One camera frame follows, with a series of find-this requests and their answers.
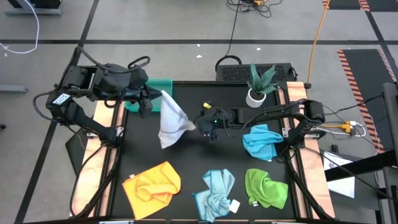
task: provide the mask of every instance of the light blue cloth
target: light blue cloth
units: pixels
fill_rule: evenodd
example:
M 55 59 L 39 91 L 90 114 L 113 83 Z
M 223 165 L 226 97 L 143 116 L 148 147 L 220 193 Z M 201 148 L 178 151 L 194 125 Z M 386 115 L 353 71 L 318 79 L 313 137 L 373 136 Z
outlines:
M 197 202 L 200 219 L 214 222 L 215 218 L 229 213 L 231 200 L 227 199 L 227 196 L 234 185 L 235 177 L 228 169 L 223 169 L 209 170 L 202 179 L 209 189 L 193 196 Z
M 252 157 L 268 161 L 277 155 L 274 143 L 283 140 L 280 134 L 268 131 L 268 125 L 261 124 L 253 126 L 250 134 L 243 135 L 243 146 Z

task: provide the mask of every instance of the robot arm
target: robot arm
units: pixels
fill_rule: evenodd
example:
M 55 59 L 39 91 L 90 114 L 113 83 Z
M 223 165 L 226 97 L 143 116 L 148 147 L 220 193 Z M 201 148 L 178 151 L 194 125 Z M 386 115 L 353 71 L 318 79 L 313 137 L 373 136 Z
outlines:
M 322 104 L 301 99 L 293 103 L 267 108 L 230 108 L 228 113 L 221 108 L 205 103 L 201 115 L 195 119 L 195 124 L 204 136 L 209 136 L 210 141 L 215 141 L 216 129 L 232 128 L 246 129 L 257 123 L 273 119 L 294 118 L 299 121 L 295 128 L 283 129 L 286 146 L 302 146 L 304 136 L 316 126 L 325 122 Z
M 104 127 L 87 117 L 83 108 L 73 99 L 85 96 L 90 101 L 104 100 L 110 108 L 115 105 L 109 105 L 108 101 L 115 101 L 115 104 L 122 101 L 139 103 L 139 114 L 146 118 L 152 110 L 150 101 L 161 96 L 161 92 L 146 85 L 148 76 L 141 68 L 145 63 L 137 66 L 132 62 L 127 68 L 111 63 L 78 66 L 76 55 L 79 51 L 91 58 L 81 47 L 75 49 L 59 85 L 49 94 L 46 108 L 60 124 L 78 125 L 96 134 L 104 145 L 114 147 L 117 145 L 116 128 Z

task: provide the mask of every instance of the green cloth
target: green cloth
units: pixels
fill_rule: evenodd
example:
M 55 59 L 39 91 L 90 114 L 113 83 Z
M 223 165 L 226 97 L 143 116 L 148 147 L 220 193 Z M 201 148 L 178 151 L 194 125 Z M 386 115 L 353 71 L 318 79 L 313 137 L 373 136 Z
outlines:
M 273 206 L 283 209 L 285 206 L 287 184 L 271 180 L 266 171 L 248 169 L 244 177 L 244 186 L 250 205 L 259 202 L 264 208 Z

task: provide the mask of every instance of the orange striped tape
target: orange striped tape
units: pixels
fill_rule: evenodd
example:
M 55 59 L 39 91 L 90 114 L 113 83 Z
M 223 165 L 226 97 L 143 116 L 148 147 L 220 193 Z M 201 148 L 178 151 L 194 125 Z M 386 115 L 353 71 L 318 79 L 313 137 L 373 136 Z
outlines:
M 356 100 L 357 103 L 362 103 L 363 102 L 362 94 L 359 91 L 358 84 L 356 83 L 355 77 L 351 71 L 351 68 L 349 67 L 349 63 L 347 61 L 347 58 L 346 58 L 344 52 L 342 50 L 338 50 L 337 55 L 338 55 L 338 58 L 340 59 L 341 66 L 343 67 L 344 72 L 347 76 L 349 87 L 353 91 L 354 99 Z M 370 114 L 369 114 L 368 108 L 366 107 L 365 104 L 363 104 L 363 105 L 359 105 L 358 109 L 361 112 L 361 114 L 364 116 L 363 119 L 364 119 L 364 122 L 366 125 L 366 129 L 368 130 L 369 136 L 371 137 L 374 147 L 377 148 L 377 145 L 380 143 L 380 152 L 384 152 L 384 147 L 381 143 L 381 140 L 380 140 L 379 136 L 376 134 L 376 128 L 374 126 L 374 123 L 369 118 Z
M 379 55 L 380 55 L 380 57 L 381 57 L 381 60 L 383 61 L 384 65 L 386 66 L 386 69 L 387 69 L 388 73 L 390 74 L 391 79 L 392 79 L 394 82 L 396 82 L 396 81 L 397 81 L 397 78 L 396 78 L 396 76 L 394 75 L 394 73 L 392 72 L 391 67 L 390 67 L 390 65 L 388 64 L 387 59 L 385 58 L 384 54 L 381 52 L 381 50 L 377 50 L 377 51 L 379 52 Z
M 323 7 L 326 7 L 326 4 L 328 3 L 328 0 L 322 0 L 323 3 Z
M 362 10 L 370 12 L 369 4 L 367 0 L 358 0 L 359 5 L 361 6 Z

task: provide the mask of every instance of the potted plant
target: potted plant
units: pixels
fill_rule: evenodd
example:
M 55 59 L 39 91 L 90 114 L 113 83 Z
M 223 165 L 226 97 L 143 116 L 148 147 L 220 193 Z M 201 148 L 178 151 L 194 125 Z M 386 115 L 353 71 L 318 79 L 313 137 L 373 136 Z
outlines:
M 275 65 L 266 71 L 262 77 L 259 77 L 256 66 L 251 64 L 251 79 L 248 82 L 249 91 L 246 96 L 246 103 L 252 108 L 258 108 L 267 97 L 267 94 L 276 90 L 276 83 L 271 83 L 272 77 L 275 75 Z

